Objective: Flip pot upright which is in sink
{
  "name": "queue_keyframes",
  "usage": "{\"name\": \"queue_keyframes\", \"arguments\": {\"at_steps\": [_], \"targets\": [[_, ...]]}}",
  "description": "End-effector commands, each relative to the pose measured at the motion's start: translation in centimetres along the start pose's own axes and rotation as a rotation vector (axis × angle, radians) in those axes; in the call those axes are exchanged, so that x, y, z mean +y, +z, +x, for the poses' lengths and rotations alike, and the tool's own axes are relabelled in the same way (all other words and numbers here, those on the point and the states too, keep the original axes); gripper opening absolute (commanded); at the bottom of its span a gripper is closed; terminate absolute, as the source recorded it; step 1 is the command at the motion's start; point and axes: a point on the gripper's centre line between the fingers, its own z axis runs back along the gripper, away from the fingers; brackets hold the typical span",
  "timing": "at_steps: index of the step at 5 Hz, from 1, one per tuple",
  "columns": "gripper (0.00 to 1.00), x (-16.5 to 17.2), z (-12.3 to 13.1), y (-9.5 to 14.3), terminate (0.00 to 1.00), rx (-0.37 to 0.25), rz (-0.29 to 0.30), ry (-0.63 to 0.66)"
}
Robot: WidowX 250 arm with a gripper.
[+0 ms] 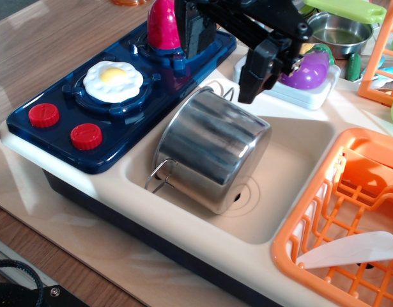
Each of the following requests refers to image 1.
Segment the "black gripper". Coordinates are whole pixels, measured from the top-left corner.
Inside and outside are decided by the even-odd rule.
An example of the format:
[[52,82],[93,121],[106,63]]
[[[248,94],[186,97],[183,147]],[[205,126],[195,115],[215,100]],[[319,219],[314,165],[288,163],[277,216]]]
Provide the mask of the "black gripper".
[[282,74],[298,70],[304,43],[285,36],[246,39],[249,51],[240,74],[238,101],[251,104],[260,93],[271,90]]

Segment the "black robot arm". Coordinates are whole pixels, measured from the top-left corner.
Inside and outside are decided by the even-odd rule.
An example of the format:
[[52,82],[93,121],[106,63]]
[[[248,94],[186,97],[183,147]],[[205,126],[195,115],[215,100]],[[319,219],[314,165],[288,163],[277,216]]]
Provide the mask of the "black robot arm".
[[272,89],[281,74],[299,69],[300,49],[313,34],[291,1],[175,1],[174,10],[187,58],[196,57],[213,43],[217,26],[249,48],[238,97],[246,104]]

